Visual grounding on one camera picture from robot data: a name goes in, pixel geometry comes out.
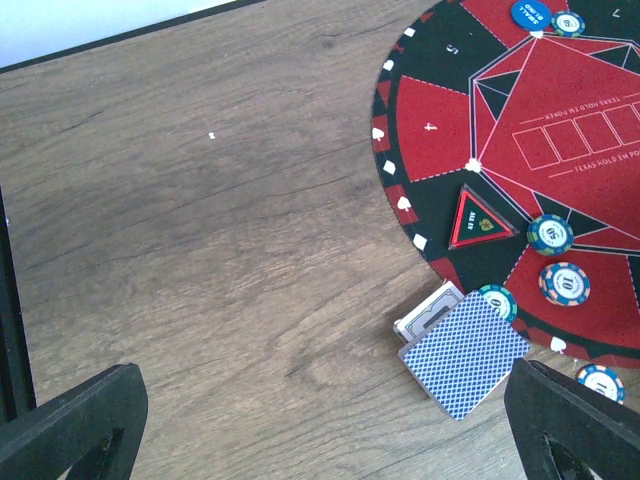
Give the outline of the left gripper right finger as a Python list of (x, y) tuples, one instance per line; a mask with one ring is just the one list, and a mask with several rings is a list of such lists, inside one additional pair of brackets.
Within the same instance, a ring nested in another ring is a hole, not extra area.
[(517, 359), (504, 404), (528, 479), (637, 479), (639, 414), (538, 362)]

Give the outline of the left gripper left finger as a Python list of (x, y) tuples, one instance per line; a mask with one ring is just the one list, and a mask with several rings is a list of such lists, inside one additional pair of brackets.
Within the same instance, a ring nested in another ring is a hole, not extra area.
[(3, 479), (128, 479), (148, 417), (136, 364), (117, 364), (1, 426)]

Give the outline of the purple chip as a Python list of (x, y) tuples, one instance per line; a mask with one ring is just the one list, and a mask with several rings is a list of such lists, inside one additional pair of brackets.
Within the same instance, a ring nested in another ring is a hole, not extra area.
[(543, 268), (538, 275), (538, 286), (549, 302), (566, 307), (584, 304), (591, 293), (587, 274), (569, 262), (558, 262)]
[(576, 380), (587, 388), (623, 405), (625, 388), (620, 377), (609, 367), (588, 364), (576, 374)]

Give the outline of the blue backed card deck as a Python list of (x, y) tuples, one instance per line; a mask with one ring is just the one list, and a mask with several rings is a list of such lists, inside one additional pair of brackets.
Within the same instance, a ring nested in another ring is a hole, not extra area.
[(403, 346), (398, 357), (430, 398), (461, 421), (529, 350), (529, 342), (475, 290)]

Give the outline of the green chip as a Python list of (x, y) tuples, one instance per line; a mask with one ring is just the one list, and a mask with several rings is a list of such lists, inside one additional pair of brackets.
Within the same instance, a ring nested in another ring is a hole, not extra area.
[(551, 17), (551, 27), (563, 37), (578, 37), (586, 29), (584, 19), (572, 11), (557, 11)]
[(517, 316), (517, 303), (511, 292), (502, 285), (487, 284), (479, 289), (484, 299), (498, 311), (499, 316), (511, 324)]
[(566, 253), (573, 245), (574, 232), (569, 223), (555, 214), (543, 214), (527, 227), (531, 247), (544, 256)]

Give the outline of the triangular all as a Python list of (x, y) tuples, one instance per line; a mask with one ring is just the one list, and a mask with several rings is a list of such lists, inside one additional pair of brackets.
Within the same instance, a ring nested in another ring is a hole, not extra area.
[(504, 240), (520, 231), (468, 184), (463, 184), (449, 238), (450, 250)]

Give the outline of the blue small blind button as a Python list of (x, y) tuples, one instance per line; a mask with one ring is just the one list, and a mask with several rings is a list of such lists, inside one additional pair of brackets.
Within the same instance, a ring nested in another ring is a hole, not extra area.
[(517, 0), (510, 9), (511, 18), (520, 28), (527, 31), (542, 31), (551, 23), (551, 10), (537, 0)]

